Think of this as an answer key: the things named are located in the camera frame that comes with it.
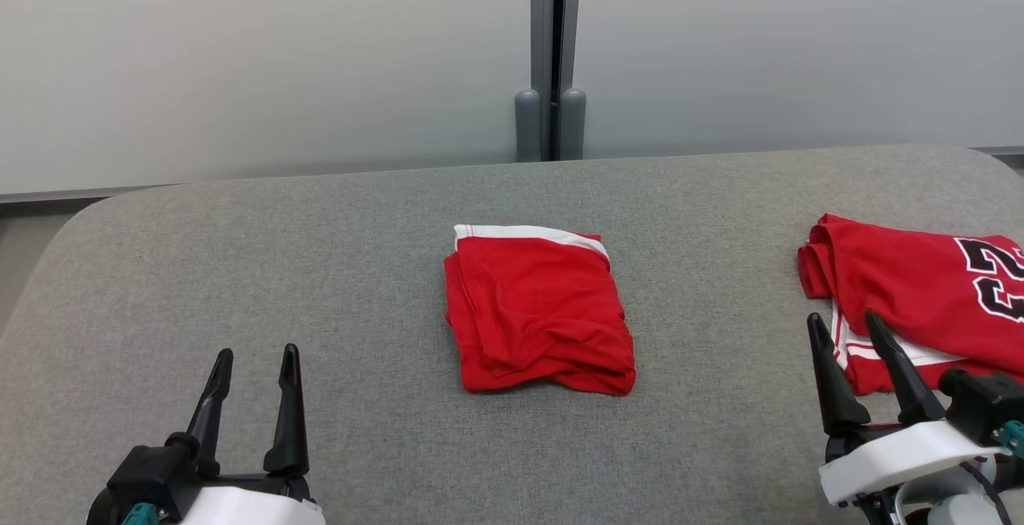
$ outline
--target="clothing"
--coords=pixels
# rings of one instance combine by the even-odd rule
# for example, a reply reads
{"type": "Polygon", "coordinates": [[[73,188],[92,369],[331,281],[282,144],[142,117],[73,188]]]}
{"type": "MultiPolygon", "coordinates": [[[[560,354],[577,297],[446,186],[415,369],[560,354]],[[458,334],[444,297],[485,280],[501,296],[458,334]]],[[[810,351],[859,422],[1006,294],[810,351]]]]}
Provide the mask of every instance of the clothing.
{"type": "Polygon", "coordinates": [[[1006,236],[950,236],[824,215],[797,254],[811,299],[834,299],[837,361],[855,393],[892,391],[871,349],[874,310],[929,387],[956,365],[1024,375],[1024,255],[1006,236]]]}
{"type": "Polygon", "coordinates": [[[633,338],[598,234],[458,225],[444,260],[447,320],[468,391],[553,380],[625,395],[633,338]]]}

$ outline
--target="floor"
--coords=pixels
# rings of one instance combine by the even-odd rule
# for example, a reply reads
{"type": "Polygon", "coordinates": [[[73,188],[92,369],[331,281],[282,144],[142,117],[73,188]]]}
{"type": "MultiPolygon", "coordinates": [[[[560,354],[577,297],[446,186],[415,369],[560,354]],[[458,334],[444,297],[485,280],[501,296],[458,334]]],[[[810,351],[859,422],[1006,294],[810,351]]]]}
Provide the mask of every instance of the floor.
{"type": "MultiPolygon", "coordinates": [[[[1024,167],[1017,174],[1024,178],[1024,167]]],[[[95,201],[0,204],[0,336],[46,246],[68,219],[95,201]]]]}

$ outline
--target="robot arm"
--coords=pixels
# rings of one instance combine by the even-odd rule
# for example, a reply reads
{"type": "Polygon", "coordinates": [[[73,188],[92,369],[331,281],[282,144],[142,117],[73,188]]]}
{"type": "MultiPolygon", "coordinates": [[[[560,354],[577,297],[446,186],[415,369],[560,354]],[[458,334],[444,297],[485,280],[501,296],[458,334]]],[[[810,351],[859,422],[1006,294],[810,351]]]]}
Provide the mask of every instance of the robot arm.
{"type": "Polygon", "coordinates": [[[871,343],[893,380],[899,423],[870,424],[818,314],[807,320],[821,422],[828,435],[819,469],[828,502],[859,508],[871,524],[1009,525],[998,493],[1024,486],[1024,387],[1010,376],[951,369],[939,389],[948,410],[893,341],[878,314],[866,317],[871,343]],[[985,501],[989,497],[994,507],[985,501]],[[908,511],[910,505],[925,504],[908,511]]]}
{"type": "Polygon", "coordinates": [[[281,405],[263,474],[220,475],[220,408],[230,390],[233,354],[217,354],[186,432],[163,447],[128,452],[89,510],[86,525],[325,525],[309,496],[299,350],[289,343],[278,384],[281,405]]]}

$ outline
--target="black cable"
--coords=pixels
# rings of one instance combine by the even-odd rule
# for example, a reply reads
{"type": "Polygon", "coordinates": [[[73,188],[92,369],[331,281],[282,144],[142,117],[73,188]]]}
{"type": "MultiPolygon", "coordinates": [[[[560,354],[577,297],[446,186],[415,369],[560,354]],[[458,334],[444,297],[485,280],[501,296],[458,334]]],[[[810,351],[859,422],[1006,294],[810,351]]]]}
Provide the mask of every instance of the black cable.
{"type": "Polygon", "coordinates": [[[1007,506],[1002,505],[1002,499],[999,498],[999,493],[995,491],[995,486],[992,485],[992,482],[988,481],[988,478],[969,462],[962,463],[961,467],[964,468],[964,471],[970,473],[975,481],[981,483],[981,486],[985,489],[985,494],[995,504],[995,512],[999,514],[999,521],[1002,522],[1002,525],[1013,525],[1010,522],[1010,513],[1007,512],[1007,506]]]}

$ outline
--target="white wall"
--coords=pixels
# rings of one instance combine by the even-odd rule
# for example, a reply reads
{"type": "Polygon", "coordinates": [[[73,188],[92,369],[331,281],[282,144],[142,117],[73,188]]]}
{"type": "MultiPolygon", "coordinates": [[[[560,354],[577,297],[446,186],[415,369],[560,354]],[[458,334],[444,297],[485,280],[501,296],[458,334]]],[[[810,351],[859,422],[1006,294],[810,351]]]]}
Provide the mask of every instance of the white wall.
{"type": "Polygon", "coordinates": [[[529,0],[0,0],[0,193],[512,161],[529,0]]]}
{"type": "Polygon", "coordinates": [[[585,156],[1024,145],[1024,0],[580,0],[585,156]]]}

